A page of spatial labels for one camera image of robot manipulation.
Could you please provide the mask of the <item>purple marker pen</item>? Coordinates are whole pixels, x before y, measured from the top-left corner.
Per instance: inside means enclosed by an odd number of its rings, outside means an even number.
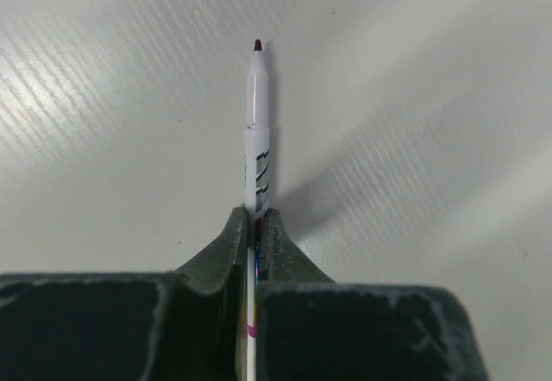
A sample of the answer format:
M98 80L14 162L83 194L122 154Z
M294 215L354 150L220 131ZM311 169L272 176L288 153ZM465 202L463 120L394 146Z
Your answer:
M244 204L248 217L245 258L244 338L241 378L255 380L256 289L260 280L261 240L270 200L269 81L261 40L254 41L246 83L244 128Z

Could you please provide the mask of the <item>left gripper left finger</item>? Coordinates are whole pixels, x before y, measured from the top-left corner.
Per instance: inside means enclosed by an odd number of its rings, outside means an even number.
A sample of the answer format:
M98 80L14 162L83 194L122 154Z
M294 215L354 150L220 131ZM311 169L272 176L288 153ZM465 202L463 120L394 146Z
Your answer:
M2 379L244 379L247 221L173 271L2 275Z

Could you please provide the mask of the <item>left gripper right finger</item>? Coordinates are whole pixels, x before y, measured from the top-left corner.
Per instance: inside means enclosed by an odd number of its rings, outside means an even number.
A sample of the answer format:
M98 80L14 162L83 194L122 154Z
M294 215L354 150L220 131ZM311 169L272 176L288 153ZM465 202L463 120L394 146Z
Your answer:
M486 380L469 316L442 287L339 284L291 240L281 214L263 230L257 290L259 380Z

